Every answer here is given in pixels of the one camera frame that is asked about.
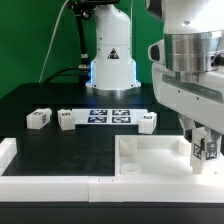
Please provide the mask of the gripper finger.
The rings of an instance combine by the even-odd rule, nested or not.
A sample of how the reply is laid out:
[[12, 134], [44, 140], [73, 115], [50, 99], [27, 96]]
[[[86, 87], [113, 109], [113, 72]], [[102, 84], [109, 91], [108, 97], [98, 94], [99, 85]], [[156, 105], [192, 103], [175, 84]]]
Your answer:
[[218, 160], [221, 151], [222, 135], [208, 127], [205, 128], [205, 159]]
[[196, 128], [195, 121], [183, 114], [178, 115], [178, 119], [180, 122], [180, 125], [183, 130], [184, 138], [188, 141], [192, 141], [192, 130]]

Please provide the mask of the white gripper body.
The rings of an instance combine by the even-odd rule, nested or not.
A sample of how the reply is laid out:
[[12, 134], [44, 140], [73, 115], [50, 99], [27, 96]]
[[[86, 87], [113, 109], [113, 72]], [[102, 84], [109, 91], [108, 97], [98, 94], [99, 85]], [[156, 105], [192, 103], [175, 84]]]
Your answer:
[[176, 79], [165, 67], [164, 41], [148, 47], [157, 101], [186, 117], [224, 134], [224, 66], [199, 75], [198, 83]]

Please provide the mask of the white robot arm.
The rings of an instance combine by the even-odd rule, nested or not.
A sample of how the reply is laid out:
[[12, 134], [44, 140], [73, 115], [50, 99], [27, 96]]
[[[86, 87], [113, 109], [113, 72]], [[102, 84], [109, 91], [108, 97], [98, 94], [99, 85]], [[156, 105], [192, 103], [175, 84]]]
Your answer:
[[[224, 135], [224, 0], [145, 0], [145, 5], [164, 22], [163, 38], [148, 48], [156, 99], [179, 113], [193, 158], [215, 161]], [[101, 93], [137, 87], [130, 19], [100, 1], [96, 30], [98, 53], [87, 86]]]

